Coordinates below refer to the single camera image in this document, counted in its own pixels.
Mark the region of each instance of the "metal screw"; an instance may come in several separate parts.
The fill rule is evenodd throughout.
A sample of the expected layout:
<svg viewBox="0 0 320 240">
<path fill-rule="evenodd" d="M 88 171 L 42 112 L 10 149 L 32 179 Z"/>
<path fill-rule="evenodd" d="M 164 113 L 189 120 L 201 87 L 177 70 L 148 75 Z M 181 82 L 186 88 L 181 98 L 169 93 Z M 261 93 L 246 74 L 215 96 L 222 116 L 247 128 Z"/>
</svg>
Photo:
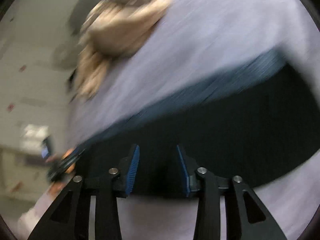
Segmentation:
<svg viewBox="0 0 320 240">
<path fill-rule="evenodd" d="M 234 176 L 234 177 L 233 177 L 233 180 L 234 180 L 235 182 L 237 182 L 237 183 L 242 182 L 242 178 L 241 178 L 240 176 L 238 176 L 238 175 Z"/>
<path fill-rule="evenodd" d="M 73 177 L 73 181 L 74 182 L 80 182 L 82 180 L 82 177 L 81 176 L 74 176 Z"/>
<path fill-rule="evenodd" d="M 199 168 L 197 169 L 197 171 L 198 171 L 199 173 L 201 173 L 201 174 L 206 174 L 208 170 L 207 170 L 206 168 L 204 168 L 204 167 L 199 167 Z"/>
<path fill-rule="evenodd" d="M 118 172 L 119 172 L 119 171 L 118 171 L 117 168 L 111 168 L 111 169 L 109 170 L 109 173 L 112 174 L 112 175 L 115 175 L 115 174 L 117 174 Z"/>
</svg>

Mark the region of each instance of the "lavender fabric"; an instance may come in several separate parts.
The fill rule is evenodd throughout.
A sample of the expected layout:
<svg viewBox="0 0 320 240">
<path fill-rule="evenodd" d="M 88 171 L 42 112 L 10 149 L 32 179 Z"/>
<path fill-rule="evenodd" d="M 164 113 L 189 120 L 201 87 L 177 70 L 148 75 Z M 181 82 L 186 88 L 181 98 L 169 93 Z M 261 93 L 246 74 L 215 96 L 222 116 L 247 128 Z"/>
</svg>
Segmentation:
<svg viewBox="0 0 320 240">
<path fill-rule="evenodd" d="M 77 9 L 73 17 L 88 12 Z M 320 34 L 299 0 L 173 0 L 146 44 L 115 63 L 98 94 L 74 100 L 69 147 L 113 123 L 221 70 L 248 62 L 278 46 L 320 94 Z M 297 239 L 320 199 L 320 155 L 256 189 L 289 240 Z M 197 201 L 120 200 L 123 239 L 192 239 Z M 221 239 L 225 209 L 221 202 Z"/>
</svg>

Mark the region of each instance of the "beige floor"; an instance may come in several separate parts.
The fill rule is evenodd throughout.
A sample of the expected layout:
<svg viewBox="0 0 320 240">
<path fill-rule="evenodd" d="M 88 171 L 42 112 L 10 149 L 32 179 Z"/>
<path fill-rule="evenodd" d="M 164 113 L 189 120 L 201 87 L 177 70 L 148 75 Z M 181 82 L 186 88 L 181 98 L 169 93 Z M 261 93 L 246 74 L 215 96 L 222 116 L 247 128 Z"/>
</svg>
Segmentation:
<svg viewBox="0 0 320 240">
<path fill-rule="evenodd" d="M 5 149 L 0 154 L 0 214 L 13 231 L 48 185 L 45 168 L 27 167 L 27 153 L 17 154 L 22 127 L 48 125 L 56 151 L 66 150 L 72 94 L 66 93 L 65 82 L 75 66 L 66 51 L 73 53 L 77 43 L 67 20 L 77 1 L 15 0 L 0 22 L 0 150 Z M 8 194 L 19 180 L 24 182 L 21 192 Z"/>
</svg>

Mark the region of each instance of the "crumpled beige clothing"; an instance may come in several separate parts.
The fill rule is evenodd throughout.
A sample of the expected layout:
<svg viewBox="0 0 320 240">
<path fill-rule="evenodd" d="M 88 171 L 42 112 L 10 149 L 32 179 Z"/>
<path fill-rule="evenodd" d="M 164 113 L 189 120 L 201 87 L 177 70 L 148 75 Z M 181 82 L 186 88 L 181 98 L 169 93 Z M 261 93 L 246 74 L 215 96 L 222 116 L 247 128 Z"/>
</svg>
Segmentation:
<svg viewBox="0 0 320 240">
<path fill-rule="evenodd" d="M 75 85 L 78 95 L 91 97 L 99 89 L 112 58 L 132 56 L 150 37 L 171 0 L 102 0 L 82 26 Z"/>
</svg>

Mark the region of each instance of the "red mark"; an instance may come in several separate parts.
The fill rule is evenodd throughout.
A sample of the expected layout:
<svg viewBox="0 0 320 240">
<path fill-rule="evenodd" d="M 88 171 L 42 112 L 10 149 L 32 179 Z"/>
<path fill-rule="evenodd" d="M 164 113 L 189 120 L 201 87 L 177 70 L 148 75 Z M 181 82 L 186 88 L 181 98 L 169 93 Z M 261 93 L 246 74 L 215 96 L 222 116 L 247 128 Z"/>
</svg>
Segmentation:
<svg viewBox="0 0 320 240">
<path fill-rule="evenodd" d="M 27 66 L 26 66 L 26 65 L 23 65 L 21 68 L 19 68 L 19 72 L 24 71 L 26 68 L 27 68 Z"/>
<path fill-rule="evenodd" d="M 7 107 L 7 111 L 10 113 L 14 108 L 14 104 L 10 104 L 8 107 Z"/>
</svg>

